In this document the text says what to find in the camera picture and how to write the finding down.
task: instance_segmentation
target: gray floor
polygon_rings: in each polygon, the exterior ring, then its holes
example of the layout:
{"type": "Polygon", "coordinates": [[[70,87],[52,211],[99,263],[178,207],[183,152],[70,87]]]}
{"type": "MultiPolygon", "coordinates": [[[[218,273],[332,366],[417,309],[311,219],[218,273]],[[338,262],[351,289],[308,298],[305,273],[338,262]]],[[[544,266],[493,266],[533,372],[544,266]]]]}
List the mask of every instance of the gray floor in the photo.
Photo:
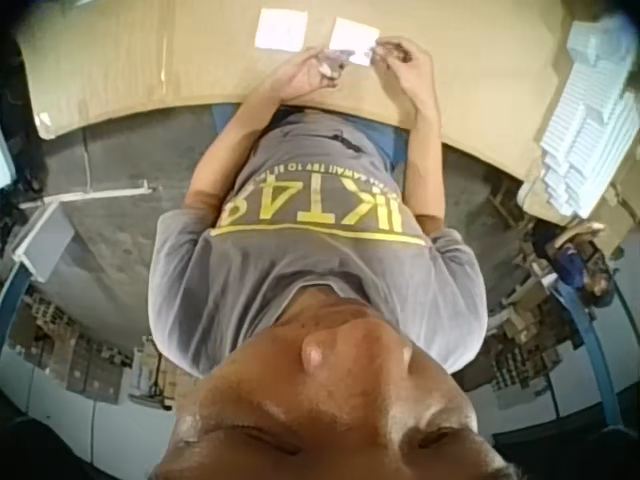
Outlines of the gray floor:
{"type": "MultiPolygon", "coordinates": [[[[88,182],[95,191],[139,187],[144,179],[155,190],[65,204],[77,235],[41,288],[95,336],[132,348],[148,332],[147,281],[156,221],[180,204],[214,136],[210,109],[194,107],[118,119],[45,144],[49,195],[84,191],[88,182]]],[[[447,221],[476,252],[489,304],[494,304],[520,277],[511,264],[516,234],[487,201],[487,177],[495,172],[452,149],[445,151],[445,164],[447,221]]]]}

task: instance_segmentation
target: person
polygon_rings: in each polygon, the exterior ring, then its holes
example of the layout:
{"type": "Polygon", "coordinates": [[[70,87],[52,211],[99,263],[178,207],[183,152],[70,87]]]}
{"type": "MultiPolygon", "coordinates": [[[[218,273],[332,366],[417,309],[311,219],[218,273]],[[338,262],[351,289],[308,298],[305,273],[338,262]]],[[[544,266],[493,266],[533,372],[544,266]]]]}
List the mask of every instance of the person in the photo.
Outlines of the person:
{"type": "Polygon", "coordinates": [[[588,307],[604,308],[615,296],[613,276],[602,251],[593,243],[605,226],[582,221],[565,230],[537,220],[531,231],[531,244],[538,258],[546,260],[558,278],[575,289],[588,307]],[[588,262],[583,257],[590,256],[588,262]]]}
{"type": "Polygon", "coordinates": [[[348,121],[304,111],[264,132],[283,103],[336,86],[327,54],[258,86],[158,222],[151,331],[204,378],[152,478],[515,478],[450,376],[487,309],[473,252],[444,226],[431,56],[405,38],[375,48],[415,107],[401,194],[348,121]]]}

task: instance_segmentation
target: gray t-shirt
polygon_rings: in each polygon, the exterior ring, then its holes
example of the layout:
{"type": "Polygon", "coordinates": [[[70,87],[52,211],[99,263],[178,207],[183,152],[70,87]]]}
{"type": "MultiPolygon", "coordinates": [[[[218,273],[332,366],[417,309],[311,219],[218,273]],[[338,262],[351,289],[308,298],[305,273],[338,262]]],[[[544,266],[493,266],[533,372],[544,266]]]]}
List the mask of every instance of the gray t-shirt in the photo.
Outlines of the gray t-shirt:
{"type": "Polygon", "coordinates": [[[297,119],[262,138],[214,228],[204,212],[160,218],[149,319],[161,352],[204,376],[298,289],[327,285],[459,370],[487,328],[473,252],[453,230],[422,233],[362,133],[330,115],[297,119]]]}

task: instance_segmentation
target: hand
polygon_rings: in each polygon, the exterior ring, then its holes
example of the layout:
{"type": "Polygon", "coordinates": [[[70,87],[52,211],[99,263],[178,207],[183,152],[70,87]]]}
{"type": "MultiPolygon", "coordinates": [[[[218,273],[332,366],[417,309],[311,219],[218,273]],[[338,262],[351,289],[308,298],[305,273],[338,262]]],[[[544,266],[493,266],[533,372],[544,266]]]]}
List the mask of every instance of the hand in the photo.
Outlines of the hand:
{"type": "Polygon", "coordinates": [[[281,103],[323,88],[336,88],[340,74],[349,59],[349,52],[308,48],[280,65],[265,81],[263,87],[281,103]],[[331,76],[321,73],[321,65],[330,60],[334,67],[331,76]]]}
{"type": "Polygon", "coordinates": [[[391,69],[418,114],[440,124],[431,54],[404,37],[381,37],[374,49],[374,61],[391,69]]]}
{"type": "Polygon", "coordinates": [[[600,233],[607,226],[604,223],[584,220],[576,225],[576,233],[600,233]]]}

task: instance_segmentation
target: blue jeans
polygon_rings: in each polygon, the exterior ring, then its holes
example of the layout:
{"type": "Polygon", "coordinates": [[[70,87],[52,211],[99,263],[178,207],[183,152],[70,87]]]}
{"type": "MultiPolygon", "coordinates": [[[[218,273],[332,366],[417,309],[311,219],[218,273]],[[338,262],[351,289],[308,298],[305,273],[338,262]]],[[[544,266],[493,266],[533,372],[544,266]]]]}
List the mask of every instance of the blue jeans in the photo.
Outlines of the blue jeans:
{"type": "MultiPolygon", "coordinates": [[[[217,132],[222,131],[227,123],[229,123],[238,110],[238,107],[239,104],[237,103],[219,103],[213,106],[213,121],[217,132]]],[[[301,107],[281,107],[271,119],[266,131],[281,126],[290,115],[302,110],[304,109],[301,107]]],[[[409,134],[406,130],[384,123],[374,122],[373,120],[366,120],[354,115],[330,113],[348,121],[360,130],[376,147],[380,156],[390,166],[392,172],[400,163],[407,161],[409,134]]]]}

